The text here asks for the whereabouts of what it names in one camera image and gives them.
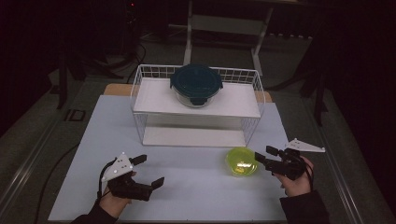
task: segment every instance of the translucent yellow bowl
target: translucent yellow bowl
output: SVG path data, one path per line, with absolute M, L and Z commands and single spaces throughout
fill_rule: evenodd
M 234 175 L 252 175 L 258 162 L 254 160 L 254 152 L 247 147 L 234 147 L 227 153 L 225 158 Z

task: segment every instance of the white table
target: white table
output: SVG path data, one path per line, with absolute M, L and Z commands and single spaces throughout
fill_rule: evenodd
M 150 201 L 133 201 L 120 216 L 121 221 L 285 220 L 279 202 L 285 196 L 284 190 L 262 165 L 252 176 L 235 177 L 225 163 L 230 150 L 227 147 L 143 147 L 129 103 L 127 96 L 100 97 L 49 215 L 50 221 L 69 221 L 87 214 L 96 198 L 101 170 L 121 152 L 130 158 L 148 155 L 146 162 L 134 167 L 136 182 L 149 184 L 165 177 Z M 267 103 L 248 147 L 266 155 L 265 146 L 284 148 L 286 143 L 276 105 Z

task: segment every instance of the black sleeve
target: black sleeve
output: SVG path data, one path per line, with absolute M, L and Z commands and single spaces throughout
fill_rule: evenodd
M 77 217 L 71 224 L 114 224 L 116 221 L 117 218 L 109 215 L 96 203 L 88 215 Z
M 329 213 L 317 191 L 307 194 L 281 198 L 283 211 L 289 224 L 315 223 L 329 224 Z

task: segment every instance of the hand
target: hand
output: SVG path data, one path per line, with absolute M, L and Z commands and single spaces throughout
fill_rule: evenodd
M 301 157 L 303 160 L 308 164 L 312 169 L 314 169 L 314 164 L 309 161 L 306 157 Z M 312 175 L 311 169 L 307 169 L 309 174 Z M 286 195 L 288 197 L 294 197 L 302 194 L 309 193 L 311 191 L 310 183 L 309 183 L 309 178 L 306 172 L 302 176 L 300 176 L 298 179 L 295 180 L 290 180 L 287 177 L 279 174 L 274 174 L 276 178 L 279 179 L 280 183 L 282 183 L 282 186 L 285 188 Z
M 125 206 L 128 203 L 131 203 L 132 200 L 131 199 L 127 199 L 127 198 L 119 198 L 114 196 L 111 192 L 110 189 L 108 187 L 106 187 L 104 193 L 103 193 L 103 197 L 99 202 L 99 206 L 101 206 L 103 208 L 103 210 L 105 210 L 109 215 L 118 218 L 123 209 L 125 208 Z

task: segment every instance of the wire basket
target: wire basket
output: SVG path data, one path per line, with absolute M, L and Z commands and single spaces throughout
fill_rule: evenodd
M 157 64 L 140 64 L 136 70 L 134 77 L 134 85 L 131 91 L 131 109 L 133 112 L 136 129 L 138 131 L 140 140 L 143 143 L 145 136 L 145 129 L 147 125 L 147 113 L 136 113 L 134 106 L 136 99 L 139 96 L 140 84 L 143 77 L 151 78 L 170 78 L 181 65 L 157 65 Z M 260 118 L 263 115 L 265 108 L 265 94 L 262 87 L 260 75 L 256 70 L 237 69 L 237 68 L 223 68 L 223 67 L 210 67 L 215 70 L 220 76 L 223 83 L 240 83 L 251 84 L 256 97 L 258 109 L 260 111 Z M 260 119 L 241 118 L 241 131 L 245 137 L 245 146 L 250 141 L 251 136 L 259 123 Z

